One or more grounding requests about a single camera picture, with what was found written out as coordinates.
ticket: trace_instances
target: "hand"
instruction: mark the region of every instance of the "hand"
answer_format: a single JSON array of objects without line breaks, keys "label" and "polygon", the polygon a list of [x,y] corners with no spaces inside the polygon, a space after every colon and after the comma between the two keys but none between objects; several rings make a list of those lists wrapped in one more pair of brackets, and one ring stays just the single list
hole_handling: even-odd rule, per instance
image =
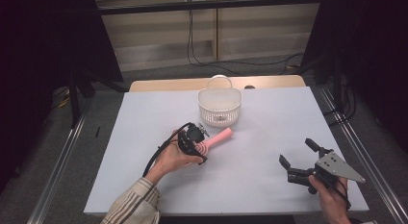
[{"label": "hand", "polygon": [[[339,178],[344,187],[347,188],[347,179]],[[330,224],[350,223],[347,217],[345,200],[332,189],[327,189],[315,176],[309,176],[309,182],[319,192],[321,211]],[[345,194],[344,187],[340,182],[336,183],[336,189]]]},{"label": "hand", "polygon": [[163,152],[157,157],[153,167],[146,175],[146,179],[154,185],[165,176],[165,174],[176,171],[186,163],[200,163],[203,159],[198,156],[190,156],[184,154],[177,144],[178,135],[171,139],[170,144],[163,150]]}]

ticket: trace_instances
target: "person's left hand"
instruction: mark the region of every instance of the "person's left hand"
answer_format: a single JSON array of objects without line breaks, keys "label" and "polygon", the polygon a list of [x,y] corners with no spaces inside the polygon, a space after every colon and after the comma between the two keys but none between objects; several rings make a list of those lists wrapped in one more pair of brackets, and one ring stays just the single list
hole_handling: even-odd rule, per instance
[{"label": "person's left hand", "polygon": [[[347,217],[345,200],[333,189],[326,188],[324,183],[318,180],[314,175],[309,176],[309,182],[319,192],[321,211],[326,220],[330,224],[350,223]],[[339,181],[336,183],[336,189],[346,195],[347,179],[339,177]]]},{"label": "person's left hand", "polygon": [[203,162],[203,159],[198,156],[184,154],[178,147],[177,138],[178,135],[171,139],[170,144],[163,150],[159,157],[157,157],[153,167],[145,177],[154,185],[158,184],[165,174],[176,171],[189,162]]}]

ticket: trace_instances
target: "sleeve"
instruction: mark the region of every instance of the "sleeve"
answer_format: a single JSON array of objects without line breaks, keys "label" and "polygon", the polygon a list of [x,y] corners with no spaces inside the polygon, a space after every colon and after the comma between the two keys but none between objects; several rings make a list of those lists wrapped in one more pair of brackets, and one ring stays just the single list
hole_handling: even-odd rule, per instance
[{"label": "sleeve", "polygon": [[101,224],[157,224],[159,200],[159,190],[145,178],[140,178],[116,198]]}]

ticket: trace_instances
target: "pink foam tube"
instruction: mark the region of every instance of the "pink foam tube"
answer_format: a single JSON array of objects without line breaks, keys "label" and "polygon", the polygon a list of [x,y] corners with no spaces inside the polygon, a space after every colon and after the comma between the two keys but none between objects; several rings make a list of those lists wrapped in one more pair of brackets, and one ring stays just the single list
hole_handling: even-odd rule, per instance
[{"label": "pink foam tube", "polygon": [[195,149],[198,150],[200,154],[203,156],[206,156],[208,154],[208,150],[211,146],[222,142],[223,140],[226,140],[232,136],[232,131],[230,128],[226,128],[225,130],[221,131],[220,133],[216,134],[214,137],[211,137],[209,139],[205,139],[201,141],[200,143],[197,143],[195,145]]}]

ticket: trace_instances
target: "white table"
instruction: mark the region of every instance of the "white table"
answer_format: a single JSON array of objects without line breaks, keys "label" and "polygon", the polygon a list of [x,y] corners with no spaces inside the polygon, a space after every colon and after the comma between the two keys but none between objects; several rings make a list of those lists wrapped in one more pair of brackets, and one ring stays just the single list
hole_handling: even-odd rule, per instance
[{"label": "white table", "polygon": [[[126,93],[85,212],[106,213],[157,146],[187,122],[201,122],[196,90]],[[221,131],[206,128],[211,136]],[[162,215],[320,211],[319,198],[289,184],[278,161],[282,154],[292,167],[313,167],[318,154],[304,144],[306,137],[343,157],[308,87],[243,90],[241,116],[231,129],[233,137],[211,149],[207,162],[160,181]],[[349,182],[348,194],[352,211],[369,209],[356,183]]]}]

